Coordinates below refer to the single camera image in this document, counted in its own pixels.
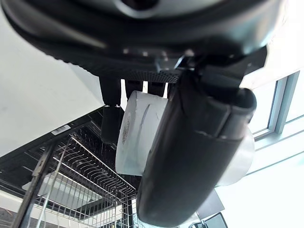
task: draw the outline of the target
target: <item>black plastic housing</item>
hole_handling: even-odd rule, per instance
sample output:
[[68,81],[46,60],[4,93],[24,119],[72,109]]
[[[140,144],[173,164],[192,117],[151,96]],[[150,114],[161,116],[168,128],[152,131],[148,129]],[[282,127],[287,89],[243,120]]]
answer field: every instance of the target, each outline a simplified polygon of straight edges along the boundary
[[223,90],[185,74],[175,87],[138,192],[143,222],[175,227],[207,198],[231,161],[256,108],[248,89]]

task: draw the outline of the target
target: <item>black mount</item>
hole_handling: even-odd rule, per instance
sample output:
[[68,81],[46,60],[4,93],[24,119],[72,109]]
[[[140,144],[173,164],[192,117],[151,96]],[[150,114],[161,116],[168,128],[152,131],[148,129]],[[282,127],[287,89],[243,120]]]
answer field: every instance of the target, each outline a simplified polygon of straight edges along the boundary
[[169,97],[142,176],[137,213],[143,222],[175,227],[208,197],[256,109],[252,91],[239,84],[264,65],[266,53],[264,47],[230,64],[185,70]]

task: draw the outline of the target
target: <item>dishwasher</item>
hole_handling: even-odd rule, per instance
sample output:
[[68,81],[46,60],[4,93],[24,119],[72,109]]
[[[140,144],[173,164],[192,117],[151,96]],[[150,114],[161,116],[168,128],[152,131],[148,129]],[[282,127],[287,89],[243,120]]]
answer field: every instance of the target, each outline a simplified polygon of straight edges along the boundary
[[22,197],[13,227],[29,227],[32,209],[79,228],[142,227],[136,216],[140,178],[114,170],[116,145],[101,141],[103,108],[0,158],[0,189]]

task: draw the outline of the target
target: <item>window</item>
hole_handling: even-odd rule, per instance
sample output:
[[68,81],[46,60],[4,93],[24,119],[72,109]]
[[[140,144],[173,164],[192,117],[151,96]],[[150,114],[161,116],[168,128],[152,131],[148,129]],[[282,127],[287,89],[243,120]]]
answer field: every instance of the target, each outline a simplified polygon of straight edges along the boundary
[[271,82],[253,90],[256,96],[256,112],[249,124],[252,133],[268,128],[269,117],[271,113],[276,82]]
[[294,90],[294,96],[290,104],[289,112],[286,118],[286,122],[294,120],[304,115],[304,70],[300,72],[299,78]]

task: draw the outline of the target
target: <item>window frame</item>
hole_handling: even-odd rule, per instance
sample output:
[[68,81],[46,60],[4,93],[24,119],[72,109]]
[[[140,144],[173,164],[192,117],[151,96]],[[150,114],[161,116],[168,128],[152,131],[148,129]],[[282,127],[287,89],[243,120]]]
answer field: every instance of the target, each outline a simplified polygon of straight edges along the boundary
[[276,138],[283,132],[299,74],[300,71],[297,71],[276,82],[268,127],[253,134],[255,141],[262,140],[268,136]]

